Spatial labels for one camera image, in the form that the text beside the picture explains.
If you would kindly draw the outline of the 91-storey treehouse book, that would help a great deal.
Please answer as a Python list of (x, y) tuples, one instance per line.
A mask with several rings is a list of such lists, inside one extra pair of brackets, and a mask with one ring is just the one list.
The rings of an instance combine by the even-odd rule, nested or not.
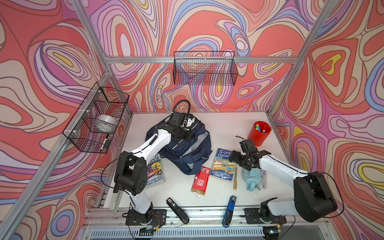
[(236, 164), (229, 160), (231, 151), (219, 148), (217, 150), (210, 175), (214, 178), (231, 182), (235, 174)]

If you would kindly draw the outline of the navy blue student backpack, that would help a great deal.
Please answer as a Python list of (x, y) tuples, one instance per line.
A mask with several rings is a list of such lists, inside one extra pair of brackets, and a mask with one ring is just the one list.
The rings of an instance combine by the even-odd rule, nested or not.
[(174, 163), (182, 173), (196, 175), (212, 153), (211, 147), (209, 131), (206, 130), (205, 124), (196, 118), (184, 140), (171, 140), (159, 154)]

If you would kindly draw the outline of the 143-storey treehouse book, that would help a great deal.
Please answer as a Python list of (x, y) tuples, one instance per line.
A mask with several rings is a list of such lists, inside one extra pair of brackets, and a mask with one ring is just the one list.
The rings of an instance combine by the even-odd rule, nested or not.
[(147, 165), (147, 184), (146, 189), (165, 182), (164, 171), (162, 167), (160, 154), (156, 154)]

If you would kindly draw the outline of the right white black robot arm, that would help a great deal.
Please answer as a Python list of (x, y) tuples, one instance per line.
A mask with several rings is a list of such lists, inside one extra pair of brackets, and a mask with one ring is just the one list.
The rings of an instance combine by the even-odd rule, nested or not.
[(294, 193), (292, 198), (271, 198), (262, 202), (256, 214), (260, 221), (268, 224), (275, 217), (300, 216), (312, 223), (337, 211), (337, 202), (323, 173), (298, 169), (268, 151), (259, 151), (251, 139), (241, 141), (240, 146), (242, 152), (232, 151), (230, 162), (244, 170), (267, 171), (290, 186)]

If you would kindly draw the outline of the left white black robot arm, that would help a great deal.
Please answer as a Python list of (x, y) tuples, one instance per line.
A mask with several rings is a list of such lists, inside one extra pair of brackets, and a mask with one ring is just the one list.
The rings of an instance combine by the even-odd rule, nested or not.
[(172, 140), (186, 139), (196, 122), (189, 113), (173, 112), (164, 123), (155, 126), (154, 134), (132, 152), (122, 152), (114, 176), (114, 191), (126, 191), (139, 214), (146, 214), (152, 202), (145, 187), (148, 181), (148, 164)]

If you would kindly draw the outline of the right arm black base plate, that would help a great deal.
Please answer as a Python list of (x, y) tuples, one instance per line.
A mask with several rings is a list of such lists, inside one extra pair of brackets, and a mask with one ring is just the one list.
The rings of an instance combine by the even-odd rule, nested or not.
[(284, 216), (274, 216), (265, 208), (245, 208), (247, 224), (284, 225), (287, 219)]

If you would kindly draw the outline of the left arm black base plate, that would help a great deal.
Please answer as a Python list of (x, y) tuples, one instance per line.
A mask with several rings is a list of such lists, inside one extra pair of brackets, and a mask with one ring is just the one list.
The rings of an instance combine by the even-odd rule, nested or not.
[(146, 214), (140, 214), (135, 210), (129, 210), (123, 213), (122, 217), (126, 219), (126, 226), (161, 226), (166, 223), (167, 210), (155, 209), (149, 210)]

